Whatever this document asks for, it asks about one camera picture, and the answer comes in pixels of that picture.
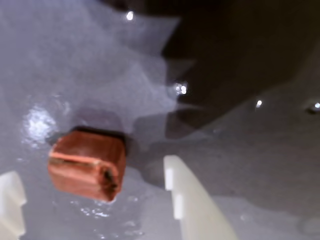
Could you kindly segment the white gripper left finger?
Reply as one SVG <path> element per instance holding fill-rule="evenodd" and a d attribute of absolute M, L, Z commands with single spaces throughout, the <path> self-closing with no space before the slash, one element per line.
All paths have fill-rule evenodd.
<path fill-rule="evenodd" d="M 0 237 L 20 238 L 26 233 L 23 205 L 27 203 L 19 174 L 10 171 L 0 176 Z"/>

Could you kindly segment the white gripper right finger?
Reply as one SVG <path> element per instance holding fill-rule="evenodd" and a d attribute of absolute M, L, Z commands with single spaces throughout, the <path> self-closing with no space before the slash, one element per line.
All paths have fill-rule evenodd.
<path fill-rule="evenodd" d="M 183 240 L 237 240 L 231 224 L 192 170 L 176 155 L 163 158 L 165 190 Z"/>

